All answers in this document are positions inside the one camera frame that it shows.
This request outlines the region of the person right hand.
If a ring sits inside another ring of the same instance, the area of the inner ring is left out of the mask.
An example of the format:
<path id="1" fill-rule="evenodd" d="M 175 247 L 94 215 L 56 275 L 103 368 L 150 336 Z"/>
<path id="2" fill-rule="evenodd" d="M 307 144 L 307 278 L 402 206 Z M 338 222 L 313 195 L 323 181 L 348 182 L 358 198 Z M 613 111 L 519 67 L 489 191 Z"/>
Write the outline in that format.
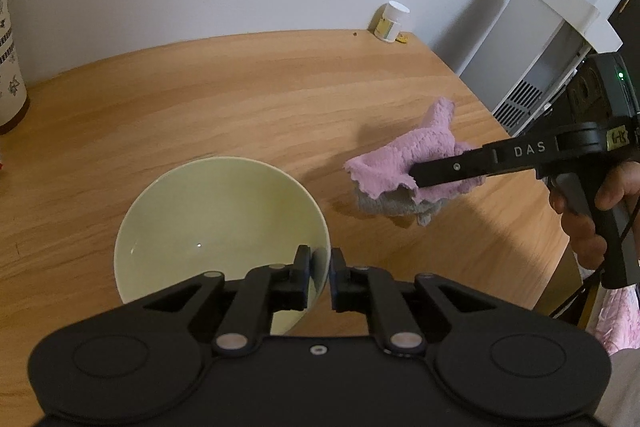
<path id="1" fill-rule="evenodd" d="M 600 210 L 610 210 L 624 202 L 629 211 L 639 202 L 640 167 L 637 161 L 625 161 L 613 169 L 599 188 L 594 201 Z M 588 270 L 597 269 L 606 251 L 605 239 L 596 233 L 593 221 L 568 207 L 561 192 L 552 188 L 551 208 L 561 215 L 561 227 L 570 238 L 570 248 L 578 263 Z"/>

